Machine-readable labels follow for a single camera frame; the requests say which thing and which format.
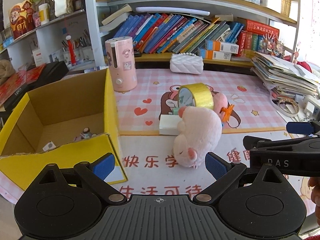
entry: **tape roll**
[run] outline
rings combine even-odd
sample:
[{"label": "tape roll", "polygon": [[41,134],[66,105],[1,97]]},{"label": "tape roll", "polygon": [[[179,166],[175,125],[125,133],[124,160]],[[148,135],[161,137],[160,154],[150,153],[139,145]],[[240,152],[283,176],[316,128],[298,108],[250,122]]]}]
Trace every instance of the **tape roll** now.
[{"label": "tape roll", "polygon": [[213,110],[213,98],[203,83],[181,86],[178,91],[178,106],[199,106]]}]

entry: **stuffed animal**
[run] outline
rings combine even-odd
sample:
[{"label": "stuffed animal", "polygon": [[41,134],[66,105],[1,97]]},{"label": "stuffed animal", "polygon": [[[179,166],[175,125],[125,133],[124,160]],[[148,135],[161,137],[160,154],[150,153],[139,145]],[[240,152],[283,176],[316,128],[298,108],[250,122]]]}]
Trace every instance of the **stuffed animal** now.
[{"label": "stuffed animal", "polygon": [[178,114],[178,135],[173,144],[173,155],[178,164],[197,168],[204,162],[221,137],[222,123],[215,111],[205,107],[183,106]]}]

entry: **yellow cardboard box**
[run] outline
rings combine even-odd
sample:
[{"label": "yellow cardboard box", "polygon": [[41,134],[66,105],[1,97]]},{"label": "yellow cardboard box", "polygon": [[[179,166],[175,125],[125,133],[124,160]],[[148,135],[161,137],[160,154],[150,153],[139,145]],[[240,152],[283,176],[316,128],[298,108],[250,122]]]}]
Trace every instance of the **yellow cardboard box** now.
[{"label": "yellow cardboard box", "polygon": [[[71,168],[112,152],[116,167],[108,182],[127,181],[117,126],[108,69],[37,88],[24,95],[0,132],[0,171],[25,190],[48,163]],[[108,134],[72,143],[85,127],[92,133]],[[58,148],[41,153],[50,141]]]}]

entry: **bookshelf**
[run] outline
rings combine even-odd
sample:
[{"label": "bookshelf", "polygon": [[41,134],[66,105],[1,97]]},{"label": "bookshelf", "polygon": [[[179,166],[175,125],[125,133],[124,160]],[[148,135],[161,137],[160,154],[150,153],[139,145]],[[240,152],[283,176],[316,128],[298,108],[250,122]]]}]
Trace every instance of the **bookshelf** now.
[{"label": "bookshelf", "polygon": [[[169,62],[171,59],[171,52],[166,53],[153,53],[153,54],[142,54],[141,57],[135,57],[135,62]],[[251,68],[253,64],[251,62],[242,62],[242,61],[225,61],[225,60],[215,60],[215,59],[204,59],[204,63],[208,64],[217,64],[225,66],[234,66],[234,67],[245,67]]]},{"label": "bookshelf", "polygon": [[132,9],[139,7],[139,6],[169,6],[171,7],[168,2],[183,2],[185,8],[190,9],[199,9],[199,10],[206,10],[210,11],[212,14],[219,14],[217,13],[216,8],[212,11],[212,5],[217,5],[221,7],[227,7],[233,10],[244,11],[250,14],[259,15],[262,17],[267,17],[271,20],[276,22],[285,23],[287,25],[295,27],[297,25],[297,21],[292,20],[291,18],[273,11],[269,8],[257,5],[255,3],[247,2],[244,0],[96,0],[97,6],[115,6],[115,5],[122,5],[129,3]]},{"label": "bookshelf", "polygon": [[[184,9],[197,9],[209,12],[208,18],[216,14],[233,14],[234,17],[246,18],[249,20],[271,25],[272,22],[279,22],[295,28],[295,40],[293,48],[286,48],[289,53],[295,50],[299,31],[300,0],[298,0],[298,21],[286,15],[273,11],[269,8],[247,2],[244,0],[86,0],[87,18],[89,32],[92,42],[92,49],[97,66],[105,66],[102,44],[113,37],[112,33],[100,33],[101,21],[108,15],[129,4],[136,12],[137,7],[174,7]],[[171,53],[163,54],[142,54],[142,57],[135,58],[136,62],[166,62],[170,61]],[[234,67],[252,67],[249,62],[204,60],[208,64],[229,65]]]}]

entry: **finger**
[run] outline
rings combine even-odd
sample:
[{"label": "finger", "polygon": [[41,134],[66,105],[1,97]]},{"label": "finger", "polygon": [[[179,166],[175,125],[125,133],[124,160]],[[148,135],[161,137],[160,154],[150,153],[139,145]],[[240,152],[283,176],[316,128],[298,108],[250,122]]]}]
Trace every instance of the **finger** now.
[{"label": "finger", "polygon": [[320,206],[320,186],[316,185],[311,193],[311,200],[313,203],[315,203],[317,206]]},{"label": "finger", "polygon": [[314,187],[316,185],[320,185],[320,178],[319,177],[312,177],[308,181],[308,187]]}]

